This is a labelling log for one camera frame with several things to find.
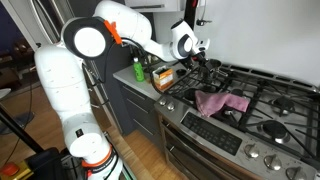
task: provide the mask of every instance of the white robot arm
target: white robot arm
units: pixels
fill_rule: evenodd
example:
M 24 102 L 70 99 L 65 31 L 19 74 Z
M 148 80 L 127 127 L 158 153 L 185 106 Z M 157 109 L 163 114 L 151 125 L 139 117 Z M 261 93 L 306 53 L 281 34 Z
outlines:
M 164 61 L 186 58 L 200 52 L 208 43 L 199 43 L 190 27 L 179 21 L 172 26 L 172 42 L 151 40 L 151 24 L 140 13 L 115 3 L 101 1 L 91 18 L 69 20 L 61 41 L 39 48 L 35 62 L 41 84 L 63 128 L 71 155 L 83 158 L 88 179 L 117 179 L 122 160 L 107 142 L 92 113 L 90 98 L 81 69 L 83 59 L 106 59 L 112 41 L 105 21 L 115 23 L 119 36 L 140 44 Z

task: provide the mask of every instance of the dish soap bottle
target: dish soap bottle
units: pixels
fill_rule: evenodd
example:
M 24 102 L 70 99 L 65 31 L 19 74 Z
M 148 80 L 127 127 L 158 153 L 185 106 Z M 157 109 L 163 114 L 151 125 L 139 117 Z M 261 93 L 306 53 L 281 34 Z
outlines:
M 138 61 L 137 57 L 134 57 L 133 60 L 134 60 L 133 68 L 136 75 L 136 80 L 139 82 L 144 81 L 144 75 L 143 75 L 141 63 Z

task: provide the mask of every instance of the drawer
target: drawer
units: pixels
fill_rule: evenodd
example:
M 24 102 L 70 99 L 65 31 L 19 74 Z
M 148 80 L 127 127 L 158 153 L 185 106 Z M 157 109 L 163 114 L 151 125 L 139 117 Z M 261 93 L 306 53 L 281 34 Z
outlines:
M 160 133 L 158 132 L 150 132 L 146 129 L 142 124 L 138 121 L 133 120 L 136 124 L 137 129 L 146 136 L 158 149 L 164 152 L 163 142 Z
M 145 109 L 146 111 L 154 108 L 155 101 L 153 99 L 123 83 L 121 83 L 120 86 L 124 98 L 130 99 L 132 102 Z
M 157 120 L 158 116 L 154 107 L 151 110 L 145 110 L 128 98 L 125 101 L 129 114 L 133 119 L 138 121 L 151 132 L 160 132 L 160 127 Z

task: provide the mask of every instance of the white wall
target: white wall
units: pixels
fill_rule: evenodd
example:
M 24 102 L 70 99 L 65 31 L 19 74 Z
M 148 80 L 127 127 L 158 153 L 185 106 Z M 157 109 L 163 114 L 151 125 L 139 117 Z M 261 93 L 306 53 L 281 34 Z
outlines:
M 154 13 L 157 40 L 183 16 Z M 320 85 L 320 0 L 207 0 L 205 19 L 195 33 L 211 39 L 208 58 Z

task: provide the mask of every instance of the dish towel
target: dish towel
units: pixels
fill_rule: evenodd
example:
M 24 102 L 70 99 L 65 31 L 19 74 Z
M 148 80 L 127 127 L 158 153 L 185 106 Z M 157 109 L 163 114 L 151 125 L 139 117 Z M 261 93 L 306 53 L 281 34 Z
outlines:
M 223 105 L 232 107 L 238 111 L 246 112 L 249 101 L 243 97 L 239 97 L 230 93 L 204 93 L 196 91 L 196 103 L 198 111 L 203 116 L 211 116 L 218 112 Z

